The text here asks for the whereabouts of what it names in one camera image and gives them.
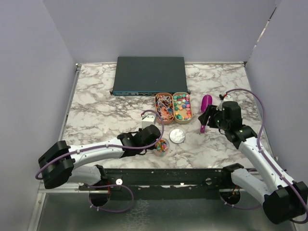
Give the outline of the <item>clear plastic jar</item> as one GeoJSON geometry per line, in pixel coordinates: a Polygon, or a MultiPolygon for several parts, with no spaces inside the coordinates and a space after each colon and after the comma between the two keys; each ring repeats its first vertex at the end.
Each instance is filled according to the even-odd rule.
{"type": "Polygon", "coordinates": [[[166,138],[161,138],[154,146],[154,154],[159,157],[163,157],[169,151],[170,144],[166,138]]]}

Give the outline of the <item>purple plastic scoop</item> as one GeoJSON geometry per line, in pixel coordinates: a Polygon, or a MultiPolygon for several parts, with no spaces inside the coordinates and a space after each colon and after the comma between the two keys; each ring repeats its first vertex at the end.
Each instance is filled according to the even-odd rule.
{"type": "MultiPolygon", "coordinates": [[[[201,112],[204,113],[206,111],[207,106],[210,104],[212,104],[212,96],[207,94],[202,99],[201,112]]],[[[204,133],[204,132],[205,132],[205,125],[201,124],[200,133],[204,133]]]]}

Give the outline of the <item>beige tray of star candies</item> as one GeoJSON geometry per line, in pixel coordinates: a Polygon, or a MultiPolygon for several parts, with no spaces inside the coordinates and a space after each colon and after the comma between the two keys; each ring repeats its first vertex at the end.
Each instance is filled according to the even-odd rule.
{"type": "Polygon", "coordinates": [[[193,118],[191,97],[186,92],[173,94],[174,120],[179,124],[188,124],[193,118]]]}

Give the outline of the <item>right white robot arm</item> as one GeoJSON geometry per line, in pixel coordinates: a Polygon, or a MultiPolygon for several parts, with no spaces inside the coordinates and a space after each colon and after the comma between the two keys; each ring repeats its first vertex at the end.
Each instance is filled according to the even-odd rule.
{"type": "Polygon", "coordinates": [[[254,177],[240,164],[224,167],[221,183],[226,188],[234,185],[247,191],[262,206],[274,224],[301,216],[307,212],[308,187],[296,182],[263,149],[254,130],[243,124],[241,108],[237,102],[224,101],[208,105],[198,117],[201,125],[217,128],[236,149],[252,163],[262,179],[254,177]]]}

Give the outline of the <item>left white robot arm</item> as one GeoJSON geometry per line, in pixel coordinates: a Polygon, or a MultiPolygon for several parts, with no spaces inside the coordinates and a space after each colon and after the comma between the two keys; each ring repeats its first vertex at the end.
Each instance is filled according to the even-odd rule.
{"type": "Polygon", "coordinates": [[[164,128],[159,130],[155,125],[149,125],[84,147],[72,147],[64,140],[57,141],[38,159],[39,171],[35,179],[42,180],[45,189],[57,188],[67,183],[73,177],[73,172],[86,164],[144,155],[147,150],[154,148],[163,134],[164,128]]]}

